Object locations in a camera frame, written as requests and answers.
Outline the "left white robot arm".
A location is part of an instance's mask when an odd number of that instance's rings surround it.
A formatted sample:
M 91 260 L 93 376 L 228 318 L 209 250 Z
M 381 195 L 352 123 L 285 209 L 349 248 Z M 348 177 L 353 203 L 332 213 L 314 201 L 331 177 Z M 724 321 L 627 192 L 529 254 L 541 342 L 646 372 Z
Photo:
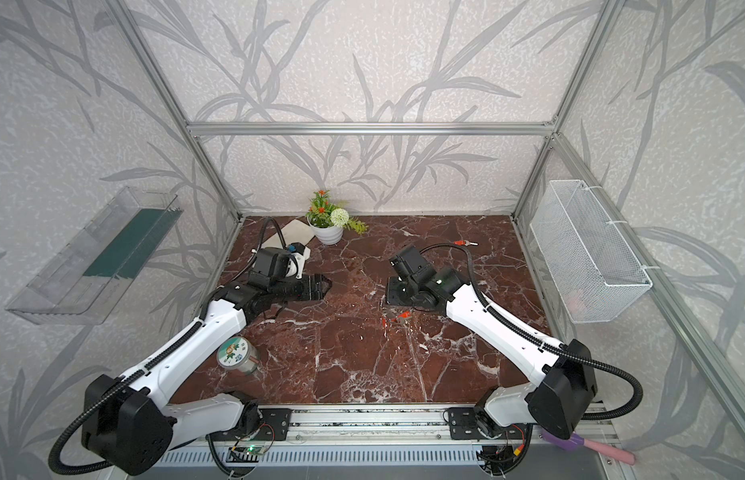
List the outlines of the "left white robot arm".
M 160 350 L 122 375 L 103 375 L 88 386 L 82 447 L 138 475 L 168 450 L 208 434 L 257 432 L 262 415 L 248 394 L 229 391 L 184 404 L 172 398 L 218 348 L 274 304 L 318 301 L 330 288 L 326 276 L 310 274 L 266 288 L 232 281 L 214 290 L 200 315 Z

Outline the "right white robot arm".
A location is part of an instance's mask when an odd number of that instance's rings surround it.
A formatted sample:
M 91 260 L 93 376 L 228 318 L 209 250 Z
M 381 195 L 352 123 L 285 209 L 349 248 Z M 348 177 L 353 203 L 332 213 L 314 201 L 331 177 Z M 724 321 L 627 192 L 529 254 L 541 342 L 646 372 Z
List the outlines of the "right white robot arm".
M 597 393 L 593 368 L 546 351 L 562 343 L 478 295 L 457 270 L 437 271 L 428 262 L 393 268 L 388 304 L 446 315 L 500 351 L 527 378 L 524 384 L 489 390 L 475 405 L 484 436 L 498 437 L 514 424 L 538 424 L 562 440 L 573 436 Z

